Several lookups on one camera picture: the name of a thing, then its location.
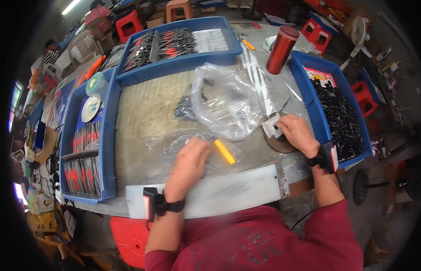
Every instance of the red thermos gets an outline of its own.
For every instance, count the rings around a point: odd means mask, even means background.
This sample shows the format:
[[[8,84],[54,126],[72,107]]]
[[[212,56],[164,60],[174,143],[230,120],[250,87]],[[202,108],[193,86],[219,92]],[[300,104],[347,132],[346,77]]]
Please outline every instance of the red thermos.
[[[271,55],[266,63],[268,72],[277,75],[281,72],[284,63],[289,57],[290,51],[300,34],[290,26],[282,25],[278,30],[277,39],[272,47]]]

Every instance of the yellow handle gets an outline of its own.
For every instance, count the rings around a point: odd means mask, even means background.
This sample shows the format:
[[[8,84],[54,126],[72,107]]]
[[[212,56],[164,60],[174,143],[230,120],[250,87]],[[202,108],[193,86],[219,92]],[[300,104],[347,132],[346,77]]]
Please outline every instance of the yellow handle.
[[[226,158],[226,160],[229,162],[230,165],[235,163],[235,159],[229,153],[226,146],[224,146],[224,144],[219,139],[215,140],[214,144],[215,146],[217,146],[221,154]]]
[[[248,47],[248,48],[250,48],[250,50],[251,51],[254,51],[254,46],[252,46],[248,41],[246,41],[246,40],[242,40],[244,43],[245,43],[245,45]]]

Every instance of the pink shirt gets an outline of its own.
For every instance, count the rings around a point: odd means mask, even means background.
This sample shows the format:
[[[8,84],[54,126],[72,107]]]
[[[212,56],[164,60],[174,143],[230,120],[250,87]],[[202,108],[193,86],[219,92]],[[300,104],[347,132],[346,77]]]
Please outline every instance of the pink shirt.
[[[111,11],[105,7],[92,9],[90,14],[88,14],[87,17],[85,18],[85,25],[88,25],[94,19],[97,19],[100,17],[106,18],[110,13]],[[109,30],[109,28],[103,22],[99,22],[98,27],[102,31],[102,33],[106,33]]]

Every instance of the striped shirt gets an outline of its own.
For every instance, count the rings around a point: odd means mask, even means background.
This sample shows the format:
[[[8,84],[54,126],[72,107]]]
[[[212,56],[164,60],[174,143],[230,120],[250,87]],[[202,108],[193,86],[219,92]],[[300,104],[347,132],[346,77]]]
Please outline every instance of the striped shirt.
[[[57,61],[57,58],[58,58],[58,52],[49,50],[46,53],[45,58],[43,59],[43,64],[44,65],[46,65],[48,63],[55,64],[55,62]],[[51,71],[55,72],[55,69],[54,68],[50,67],[49,69]]]

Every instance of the screwdriver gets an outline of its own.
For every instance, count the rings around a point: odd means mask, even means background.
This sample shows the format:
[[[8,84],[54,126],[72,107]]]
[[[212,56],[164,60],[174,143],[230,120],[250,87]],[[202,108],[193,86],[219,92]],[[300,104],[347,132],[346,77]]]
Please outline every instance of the screwdriver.
[[[240,35],[238,35],[238,38],[239,38],[239,42],[242,40],[245,43],[245,45],[248,47],[248,49],[250,49],[251,51],[254,51],[254,46],[252,46],[251,43],[241,38]]]
[[[229,162],[230,165],[234,164],[235,163],[235,159],[230,154],[230,152],[226,148],[226,146],[224,146],[224,144],[218,138],[214,137],[212,135],[212,133],[207,128],[205,128],[205,129],[211,135],[212,140],[213,140],[213,143],[215,144],[215,146],[217,146],[218,150],[224,156],[224,158],[226,158],[226,160]]]

